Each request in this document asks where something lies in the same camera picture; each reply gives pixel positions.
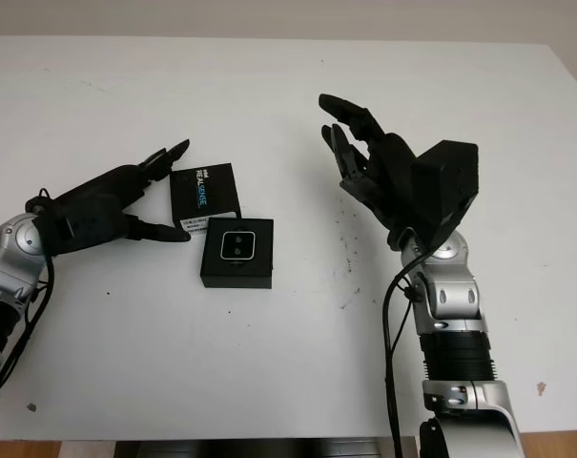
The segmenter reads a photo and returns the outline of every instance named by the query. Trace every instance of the white table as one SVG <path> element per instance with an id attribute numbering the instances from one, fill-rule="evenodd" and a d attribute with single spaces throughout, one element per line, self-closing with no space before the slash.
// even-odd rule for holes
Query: white table
<path id="1" fill-rule="evenodd" d="M 276 223 L 270 291 L 205 289 L 202 236 L 59 258 L 1 392 L 0 439 L 389 434 L 381 297 L 400 261 L 339 188 L 322 92 L 418 154 L 479 145 L 461 232 L 492 355 L 523 431 L 577 429 L 577 84 L 549 48 L 0 37 L 0 223 L 41 186 L 58 195 L 186 137 L 177 169 L 231 161 L 244 217 Z M 169 183 L 133 210 L 170 222 Z M 395 366 L 416 434 L 429 413 L 411 320 Z"/>

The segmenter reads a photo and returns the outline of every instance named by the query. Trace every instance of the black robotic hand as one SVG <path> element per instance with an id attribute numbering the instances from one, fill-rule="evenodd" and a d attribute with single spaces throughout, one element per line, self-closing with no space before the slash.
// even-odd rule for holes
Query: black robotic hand
<path id="1" fill-rule="evenodd" d="M 122 165 L 94 178 L 56 199 L 49 194 L 29 200 L 26 211 L 34 213 L 45 254 L 57 256 L 114 239 L 188 241 L 188 232 L 163 224 L 150 224 L 123 209 L 144 196 L 144 188 L 160 181 L 182 157 L 189 140 L 169 151 L 158 151 L 139 165 Z"/>
<path id="2" fill-rule="evenodd" d="M 368 159 L 339 125 L 322 127 L 339 165 L 340 186 L 389 229 L 390 247 L 401 251 L 411 236 L 424 250 L 440 246 L 479 191 L 477 145 L 443 140 L 415 157 L 367 109 L 327 94 L 319 96 L 319 105 L 367 143 Z"/>

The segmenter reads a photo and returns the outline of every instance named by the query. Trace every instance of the camera box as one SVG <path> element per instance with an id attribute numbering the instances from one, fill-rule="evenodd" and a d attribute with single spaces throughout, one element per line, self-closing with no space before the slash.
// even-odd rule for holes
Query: camera box
<path id="1" fill-rule="evenodd" d="M 273 220 L 211 218 L 201 279 L 207 288 L 271 288 Z"/>
<path id="2" fill-rule="evenodd" d="M 175 227 L 191 234 L 205 232 L 210 217 L 241 217 L 231 164 L 171 172 L 170 188 Z"/>

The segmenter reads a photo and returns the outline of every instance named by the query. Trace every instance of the robotic hand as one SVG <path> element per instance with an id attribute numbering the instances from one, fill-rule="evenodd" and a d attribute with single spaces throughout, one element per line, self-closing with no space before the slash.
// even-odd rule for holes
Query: robotic hand
<path id="1" fill-rule="evenodd" d="M 26 212 L 0 226 L 0 388 L 14 369 L 42 312 L 54 281 L 52 257 L 115 239 L 188 241 L 181 229 L 150 224 L 123 209 L 144 196 L 152 181 L 160 181 L 189 147 L 185 140 L 169 151 L 158 151 L 139 165 L 123 165 L 51 198 L 46 189 L 26 203 Z M 47 268 L 48 279 L 40 275 Z M 34 317 L 28 308 L 44 290 Z M 26 327 L 4 362 L 4 351 L 15 325 L 25 316 Z"/>
<path id="2" fill-rule="evenodd" d="M 368 145 L 369 158 L 341 127 L 322 127 L 341 173 L 340 186 L 366 205 L 402 251 L 402 271 L 383 301 L 386 400 L 395 454 L 402 457 L 392 357 L 413 306 L 428 380 L 424 404 L 435 418 L 420 427 L 421 457 L 524 457 L 504 382 L 489 357 L 479 290 L 467 267 L 468 247 L 456 231 L 479 191 L 478 149 L 444 140 L 415 157 L 396 134 L 386 134 L 370 112 L 322 94 L 320 107 Z M 407 286 L 399 287 L 405 280 Z M 394 342 L 388 308 L 399 287 L 409 299 Z"/>

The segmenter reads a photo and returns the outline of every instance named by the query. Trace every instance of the black cable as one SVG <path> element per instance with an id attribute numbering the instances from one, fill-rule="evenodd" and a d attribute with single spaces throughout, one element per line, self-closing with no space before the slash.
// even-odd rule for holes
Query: black cable
<path id="1" fill-rule="evenodd" d="M 31 337 L 33 329 L 38 324 L 38 321 L 40 321 L 40 317 L 42 317 L 42 314 L 44 313 L 44 310 L 47 308 L 49 300 L 51 299 L 52 288 L 55 282 L 55 272 L 54 267 L 52 265 L 52 258 L 48 256 L 46 257 L 46 261 L 47 261 L 47 275 L 48 275 L 47 285 L 41 288 L 45 289 L 44 298 L 42 299 L 40 306 L 38 306 L 38 309 L 36 310 L 36 313 L 33 315 L 33 319 L 31 321 L 27 316 L 28 310 L 26 310 L 25 330 L 23 331 L 23 334 L 21 334 L 21 337 L 17 341 L 16 345 L 12 349 L 12 352 L 10 353 L 9 357 L 6 359 L 6 362 L 2 366 L 2 369 L 0 370 L 0 389 L 2 388 L 2 386 L 4 386 L 4 384 L 12 374 L 14 368 L 16 367 L 19 358 L 21 358 L 21 355 L 25 350 L 26 344 L 28 343 L 28 340 Z"/>
<path id="2" fill-rule="evenodd" d="M 413 302 L 409 301 L 409 304 L 406 306 L 406 311 L 402 316 L 401 327 L 399 328 L 399 332 L 396 334 L 396 339 L 394 339 L 394 343 L 392 343 L 392 348 L 390 349 L 390 358 L 394 357 L 394 350 L 396 350 L 396 345 L 401 338 L 402 329 L 404 328 L 404 324 L 406 323 L 406 319 L 409 317 L 409 312 L 411 311 L 411 307 L 413 306 Z"/>
<path id="3" fill-rule="evenodd" d="M 383 298 L 383 309 L 382 309 L 382 322 L 383 322 L 383 342 L 385 344 L 385 401 L 387 403 L 387 414 L 390 420 L 390 430 L 392 432 L 392 441 L 394 442 L 394 454 L 396 458 L 402 458 L 402 444 L 401 444 L 401 428 L 399 425 L 398 416 L 398 406 L 396 404 L 396 389 L 394 386 L 394 367 L 392 365 L 392 343 L 390 339 L 390 326 L 388 310 L 390 307 L 390 299 L 392 298 L 392 293 L 399 286 L 399 283 L 403 278 L 406 278 L 407 274 L 415 268 L 420 262 L 428 258 L 432 253 L 436 251 L 436 248 L 429 250 L 421 255 L 417 256 L 415 259 L 410 261 L 402 270 L 398 273 L 394 280 L 390 283 L 385 292 L 385 297 Z"/>

